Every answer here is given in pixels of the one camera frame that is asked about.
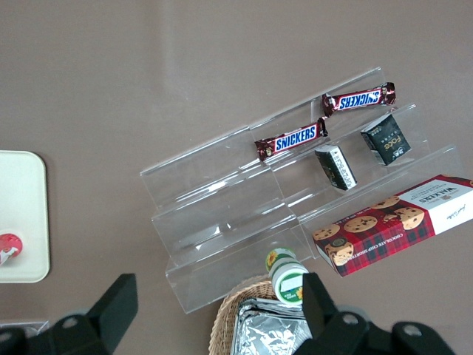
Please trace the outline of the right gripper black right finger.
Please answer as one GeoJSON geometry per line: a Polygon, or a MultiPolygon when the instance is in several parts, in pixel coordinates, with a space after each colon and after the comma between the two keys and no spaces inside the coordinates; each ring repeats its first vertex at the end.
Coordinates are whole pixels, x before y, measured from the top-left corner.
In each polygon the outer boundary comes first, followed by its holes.
{"type": "Polygon", "coordinates": [[[302,310],[312,337],[296,354],[377,353],[368,347],[368,321],[356,312],[340,311],[315,273],[303,276],[302,310]]]}

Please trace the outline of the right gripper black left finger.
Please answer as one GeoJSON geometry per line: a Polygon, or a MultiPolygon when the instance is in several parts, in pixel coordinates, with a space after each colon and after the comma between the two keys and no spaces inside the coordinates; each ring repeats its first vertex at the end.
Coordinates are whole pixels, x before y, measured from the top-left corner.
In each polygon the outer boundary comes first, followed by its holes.
{"type": "Polygon", "coordinates": [[[113,354],[138,310],[137,280],[122,274],[85,313],[71,314],[33,338],[34,354],[113,354]]]}

